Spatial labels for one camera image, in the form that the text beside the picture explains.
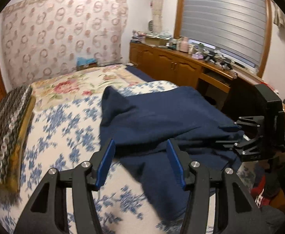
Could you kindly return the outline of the navy blue garment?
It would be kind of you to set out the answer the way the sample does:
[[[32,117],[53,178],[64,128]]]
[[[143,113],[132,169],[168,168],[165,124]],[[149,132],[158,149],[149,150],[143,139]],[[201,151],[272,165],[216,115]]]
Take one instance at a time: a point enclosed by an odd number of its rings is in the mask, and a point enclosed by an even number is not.
[[[185,213],[188,193],[176,182],[166,153],[169,139],[208,168],[238,170],[241,161],[215,141],[240,141],[239,129],[220,129],[233,121],[191,87],[123,96],[104,90],[100,140],[114,139],[115,157],[140,182],[159,217],[173,221]]]

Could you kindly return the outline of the wooden sideboard cabinet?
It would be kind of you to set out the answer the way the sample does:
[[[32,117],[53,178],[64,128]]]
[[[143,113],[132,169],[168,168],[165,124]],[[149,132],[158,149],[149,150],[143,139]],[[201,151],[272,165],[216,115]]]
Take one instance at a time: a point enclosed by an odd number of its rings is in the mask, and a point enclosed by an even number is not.
[[[193,87],[218,109],[223,107],[231,89],[242,94],[250,93],[252,89],[252,83],[246,79],[179,51],[131,42],[129,59],[155,80]]]

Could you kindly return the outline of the blue floral white quilt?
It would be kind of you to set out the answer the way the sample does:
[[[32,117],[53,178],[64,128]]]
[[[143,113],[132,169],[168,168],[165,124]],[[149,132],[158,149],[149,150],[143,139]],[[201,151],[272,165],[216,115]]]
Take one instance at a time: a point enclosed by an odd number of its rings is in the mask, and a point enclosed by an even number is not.
[[[21,162],[20,192],[0,191],[0,223],[8,233],[50,168],[69,170],[99,150],[101,99],[102,94],[94,94],[35,112]],[[118,161],[93,196],[104,233],[178,233],[182,225],[158,217],[141,184]]]

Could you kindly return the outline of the red white garment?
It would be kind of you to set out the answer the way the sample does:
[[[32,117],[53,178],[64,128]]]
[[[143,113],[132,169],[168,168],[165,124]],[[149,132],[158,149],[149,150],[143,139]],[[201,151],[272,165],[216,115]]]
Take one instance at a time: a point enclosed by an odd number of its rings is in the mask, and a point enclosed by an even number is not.
[[[285,213],[285,194],[281,188],[269,186],[266,175],[255,182],[250,194],[259,208],[271,206]]]

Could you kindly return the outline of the pink floral cream bedspread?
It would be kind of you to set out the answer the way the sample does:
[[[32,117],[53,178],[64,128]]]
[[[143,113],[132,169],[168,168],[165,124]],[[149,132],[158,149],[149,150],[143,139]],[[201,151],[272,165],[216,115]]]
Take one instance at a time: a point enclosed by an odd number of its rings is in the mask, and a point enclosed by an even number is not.
[[[123,88],[144,83],[126,65],[94,67],[33,83],[35,111],[100,94],[107,86]]]

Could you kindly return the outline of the pink jar on sideboard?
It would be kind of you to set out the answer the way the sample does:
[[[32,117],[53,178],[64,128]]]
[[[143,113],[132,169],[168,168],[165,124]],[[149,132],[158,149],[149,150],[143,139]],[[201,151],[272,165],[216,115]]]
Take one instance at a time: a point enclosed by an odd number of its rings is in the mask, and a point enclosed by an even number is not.
[[[180,38],[179,50],[181,52],[188,53],[188,46],[189,46],[188,38],[187,37]]]

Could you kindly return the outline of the navy blue bed sheet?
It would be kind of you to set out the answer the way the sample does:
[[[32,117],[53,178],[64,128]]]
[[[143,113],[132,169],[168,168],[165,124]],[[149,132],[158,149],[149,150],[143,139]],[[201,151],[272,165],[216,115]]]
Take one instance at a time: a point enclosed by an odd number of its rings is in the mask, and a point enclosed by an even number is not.
[[[142,79],[145,82],[152,82],[154,79],[147,75],[146,73],[142,72],[135,66],[127,66],[126,70],[129,71],[130,73],[134,74],[138,78]]]

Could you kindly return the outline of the teal item behind bed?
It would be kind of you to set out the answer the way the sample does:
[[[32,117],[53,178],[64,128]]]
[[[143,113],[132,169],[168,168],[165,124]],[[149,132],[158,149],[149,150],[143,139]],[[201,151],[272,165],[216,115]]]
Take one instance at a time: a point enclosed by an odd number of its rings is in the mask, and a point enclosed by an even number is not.
[[[98,61],[95,58],[90,58],[90,59],[86,59],[82,57],[77,58],[77,63],[76,63],[77,71],[88,69],[88,68],[94,68],[97,66],[98,66]]]

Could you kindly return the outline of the cardboard box on sideboard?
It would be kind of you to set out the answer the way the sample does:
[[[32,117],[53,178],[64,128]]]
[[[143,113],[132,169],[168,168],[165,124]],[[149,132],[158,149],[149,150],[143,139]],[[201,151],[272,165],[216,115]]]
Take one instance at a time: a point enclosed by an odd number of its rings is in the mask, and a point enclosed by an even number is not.
[[[145,36],[145,44],[147,45],[153,45],[153,46],[165,46],[166,43],[168,43],[170,40],[170,38],[160,38],[160,37],[157,37],[157,36]]]

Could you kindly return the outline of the black circle-patterned folded cloth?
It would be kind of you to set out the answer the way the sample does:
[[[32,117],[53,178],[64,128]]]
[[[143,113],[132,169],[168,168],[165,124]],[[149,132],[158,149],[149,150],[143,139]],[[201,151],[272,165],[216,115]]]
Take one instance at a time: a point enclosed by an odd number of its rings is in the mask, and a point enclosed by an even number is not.
[[[30,103],[32,87],[23,85],[7,93],[0,101],[0,184],[7,180],[11,156]]]

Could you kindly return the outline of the grey window blind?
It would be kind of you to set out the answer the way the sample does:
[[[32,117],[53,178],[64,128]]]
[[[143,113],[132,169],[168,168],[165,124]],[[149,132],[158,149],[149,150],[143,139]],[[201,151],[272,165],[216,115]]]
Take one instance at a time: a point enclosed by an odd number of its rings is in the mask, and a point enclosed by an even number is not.
[[[256,68],[264,48],[266,19],[265,0],[184,0],[180,35]]]

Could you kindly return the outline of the circle-patterned cloth headboard cover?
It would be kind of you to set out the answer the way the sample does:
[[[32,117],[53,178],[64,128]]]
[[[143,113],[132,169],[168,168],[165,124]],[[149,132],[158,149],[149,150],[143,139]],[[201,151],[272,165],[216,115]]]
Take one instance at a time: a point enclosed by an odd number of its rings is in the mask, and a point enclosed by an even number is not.
[[[78,58],[119,63],[127,0],[24,0],[2,11],[2,48],[12,87],[68,74]]]

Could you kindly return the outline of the beige tied curtain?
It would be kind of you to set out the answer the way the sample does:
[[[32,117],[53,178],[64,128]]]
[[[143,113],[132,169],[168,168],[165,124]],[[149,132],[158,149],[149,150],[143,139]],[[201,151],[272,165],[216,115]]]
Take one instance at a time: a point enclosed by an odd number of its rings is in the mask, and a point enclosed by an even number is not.
[[[163,0],[151,0],[152,16],[153,16],[153,31],[155,33],[162,32],[162,6]]]

